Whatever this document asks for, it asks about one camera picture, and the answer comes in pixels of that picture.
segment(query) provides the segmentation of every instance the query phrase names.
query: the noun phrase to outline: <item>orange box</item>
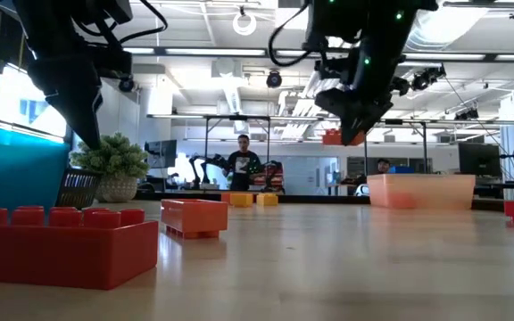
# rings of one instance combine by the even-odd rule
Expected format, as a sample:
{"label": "orange box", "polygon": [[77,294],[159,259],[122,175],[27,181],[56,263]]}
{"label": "orange box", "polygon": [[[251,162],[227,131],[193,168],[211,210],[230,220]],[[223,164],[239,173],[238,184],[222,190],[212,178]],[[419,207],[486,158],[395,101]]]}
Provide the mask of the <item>orange box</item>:
{"label": "orange box", "polygon": [[183,238],[219,237],[228,229],[228,204],[204,200],[162,200],[166,231]]}
{"label": "orange box", "polygon": [[384,174],[368,177],[370,203],[388,209],[469,210],[474,175]]}
{"label": "orange box", "polygon": [[222,193],[221,201],[231,205],[231,193]]}
{"label": "orange box", "polygon": [[273,193],[261,193],[257,195],[257,205],[261,206],[277,206],[278,197]]}
{"label": "orange box", "polygon": [[252,207],[253,194],[252,193],[232,193],[230,196],[231,205],[235,207]]}

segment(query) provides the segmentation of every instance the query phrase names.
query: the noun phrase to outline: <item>wicker basket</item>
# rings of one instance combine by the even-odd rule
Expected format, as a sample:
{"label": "wicker basket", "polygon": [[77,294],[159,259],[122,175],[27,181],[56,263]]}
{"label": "wicker basket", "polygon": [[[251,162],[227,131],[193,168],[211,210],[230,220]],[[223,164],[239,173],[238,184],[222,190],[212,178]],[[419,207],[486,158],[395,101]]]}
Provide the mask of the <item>wicker basket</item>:
{"label": "wicker basket", "polygon": [[135,177],[103,177],[96,190],[99,202],[128,202],[136,196],[138,184]]}
{"label": "wicker basket", "polygon": [[84,169],[66,169],[54,206],[88,207],[95,200],[102,174]]}

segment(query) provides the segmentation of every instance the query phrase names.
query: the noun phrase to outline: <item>black t-shirt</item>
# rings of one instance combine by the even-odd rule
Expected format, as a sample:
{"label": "black t-shirt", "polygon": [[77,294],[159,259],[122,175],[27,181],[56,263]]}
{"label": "black t-shirt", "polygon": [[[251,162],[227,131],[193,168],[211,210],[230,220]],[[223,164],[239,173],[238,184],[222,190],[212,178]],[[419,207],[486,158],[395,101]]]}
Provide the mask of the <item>black t-shirt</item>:
{"label": "black t-shirt", "polygon": [[247,191],[250,184],[249,176],[256,173],[253,169],[260,167],[261,161],[254,152],[234,152],[229,156],[228,164],[229,169],[233,172],[230,189]]}

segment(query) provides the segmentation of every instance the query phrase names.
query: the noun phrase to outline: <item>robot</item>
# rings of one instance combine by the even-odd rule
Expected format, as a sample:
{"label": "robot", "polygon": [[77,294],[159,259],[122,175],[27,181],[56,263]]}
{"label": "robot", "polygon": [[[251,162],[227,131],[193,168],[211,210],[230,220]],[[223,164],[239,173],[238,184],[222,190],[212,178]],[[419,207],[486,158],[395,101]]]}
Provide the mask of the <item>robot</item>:
{"label": "robot", "polygon": [[[168,27],[158,11],[146,0],[140,1],[162,26],[119,40],[112,30],[132,20],[129,0],[0,0],[1,6],[19,15],[27,44],[36,56],[28,70],[33,83],[91,148],[100,144],[95,115],[103,101],[100,77],[130,81],[132,57],[122,50],[122,44]],[[320,53],[317,71],[323,78],[340,78],[344,90],[321,92],[315,103],[341,119],[343,143],[348,144],[367,133],[392,107],[391,91],[407,93],[410,84],[394,76],[397,65],[405,59],[402,49],[417,11],[435,11],[438,6],[435,0],[303,1],[296,15],[310,8],[305,53],[292,62],[275,57],[274,40],[287,21],[271,35],[269,57],[279,67],[286,67],[313,52]],[[106,25],[107,18],[114,20],[111,26]],[[73,22],[87,32],[86,25],[94,23],[99,29],[95,34],[107,43],[88,43],[77,34]],[[347,58],[329,60],[329,36],[359,45]]]}
{"label": "robot", "polygon": [[[197,175],[197,170],[195,169],[195,161],[197,161],[197,160],[204,160],[204,162],[201,165],[202,170],[203,170],[203,180],[200,180],[199,175]],[[192,166],[192,169],[194,170],[195,178],[194,178],[194,186],[192,189],[195,189],[195,190],[200,189],[200,182],[204,183],[204,184],[210,183],[210,179],[207,176],[207,165],[208,164],[217,166],[220,169],[225,169],[225,170],[229,169],[228,161],[219,154],[215,154],[212,158],[195,155],[189,159],[189,164]]]}

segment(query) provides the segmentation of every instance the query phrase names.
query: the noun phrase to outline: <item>table surface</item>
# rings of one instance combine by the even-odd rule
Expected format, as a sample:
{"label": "table surface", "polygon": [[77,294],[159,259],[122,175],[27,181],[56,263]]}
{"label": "table surface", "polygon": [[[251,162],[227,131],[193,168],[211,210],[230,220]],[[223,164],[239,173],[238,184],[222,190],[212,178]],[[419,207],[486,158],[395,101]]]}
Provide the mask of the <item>table surface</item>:
{"label": "table surface", "polygon": [[[108,207],[158,218],[160,203]],[[0,320],[514,320],[502,213],[284,204],[228,223],[161,234],[157,268],[109,292],[0,284]]]}

